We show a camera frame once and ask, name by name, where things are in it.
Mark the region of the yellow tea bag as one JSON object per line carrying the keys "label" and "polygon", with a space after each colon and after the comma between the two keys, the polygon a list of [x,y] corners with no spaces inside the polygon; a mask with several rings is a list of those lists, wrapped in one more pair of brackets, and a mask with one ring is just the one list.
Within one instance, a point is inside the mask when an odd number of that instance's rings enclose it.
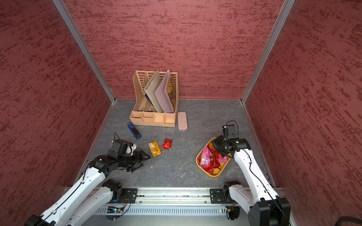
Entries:
{"label": "yellow tea bag", "polygon": [[161,155],[161,150],[159,148],[159,145],[158,145],[157,141],[153,141],[153,142],[148,143],[148,146],[149,146],[150,152],[151,152],[153,157]]}

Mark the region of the magenta tea bag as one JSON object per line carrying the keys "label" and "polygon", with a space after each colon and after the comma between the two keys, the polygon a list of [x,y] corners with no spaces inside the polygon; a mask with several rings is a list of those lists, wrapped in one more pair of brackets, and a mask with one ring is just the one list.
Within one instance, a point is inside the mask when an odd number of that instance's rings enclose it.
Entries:
{"label": "magenta tea bag", "polygon": [[211,165],[210,156],[211,156],[211,151],[210,151],[209,147],[206,146],[203,149],[202,154],[200,156],[199,165],[201,167],[206,167],[206,168],[210,167],[210,165]]}
{"label": "magenta tea bag", "polygon": [[225,156],[225,157],[221,157],[221,158],[218,158],[218,162],[219,162],[219,163],[227,163],[227,162],[228,162],[228,159],[229,159],[229,158],[226,157],[226,156]]}

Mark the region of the red tea bag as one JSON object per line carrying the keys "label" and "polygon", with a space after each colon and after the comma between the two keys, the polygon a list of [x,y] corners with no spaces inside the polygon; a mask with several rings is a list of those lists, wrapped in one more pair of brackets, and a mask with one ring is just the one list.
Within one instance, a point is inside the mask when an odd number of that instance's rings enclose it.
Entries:
{"label": "red tea bag", "polygon": [[164,144],[162,145],[162,149],[170,150],[172,147],[172,142],[173,142],[172,139],[165,138]]}
{"label": "red tea bag", "polygon": [[206,168],[206,167],[201,167],[199,165],[199,160],[200,160],[200,156],[202,154],[202,151],[200,152],[200,154],[198,155],[198,157],[196,158],[196,163],[198,165],[198,167],[208,176],[210,177],[217,177],[221,171],[222,171],[222,166],[221,163],[218,162],[218,158],[220,158],[220,154],[217,153],[213,148],[210,149],[211,151],[211,165],[210,167]]}

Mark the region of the yellow plastic storage box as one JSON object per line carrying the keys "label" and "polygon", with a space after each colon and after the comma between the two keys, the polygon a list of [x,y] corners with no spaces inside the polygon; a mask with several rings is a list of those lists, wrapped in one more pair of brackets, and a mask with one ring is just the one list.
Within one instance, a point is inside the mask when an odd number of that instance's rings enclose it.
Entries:
{"label": "yellow plastic storage box", "polygon": [[210,139],[196,157],[196,164],[199,169],[213,178],[220,176],[230,161],[229,156],[218,158],[221,155],[216,153],[216,149],[212,144],[215,139],[216,137]]}

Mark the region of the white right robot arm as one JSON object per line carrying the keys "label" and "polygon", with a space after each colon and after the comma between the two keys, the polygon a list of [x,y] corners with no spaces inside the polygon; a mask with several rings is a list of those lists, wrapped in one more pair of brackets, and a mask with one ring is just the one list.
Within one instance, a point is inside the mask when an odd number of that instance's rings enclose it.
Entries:
{"label": "white right robot arm", "polygon": [[226,139],[219,136],[213,148],[222,156],[231,157],[240,167],[251,194],[238,183],[226,183],[227,197],[235,201],[248,215],[251,226],[289,226],[291,206],[270,185],[255,161],[246,139]]}

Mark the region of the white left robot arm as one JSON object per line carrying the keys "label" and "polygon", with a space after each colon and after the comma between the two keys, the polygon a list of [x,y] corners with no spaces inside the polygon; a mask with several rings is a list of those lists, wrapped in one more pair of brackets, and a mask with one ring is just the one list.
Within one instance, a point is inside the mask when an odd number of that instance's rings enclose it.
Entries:
{"label": "white left robot arm", "polygon": [[130,206],[133,195],[122,191],[122,184],[106,177],[115,170],[134,172],[151,156],[136,150],[132,156],[109,152],[96,157],[80,179],[43,214],[32,215],[26,226],[78,226],[107,203]]}

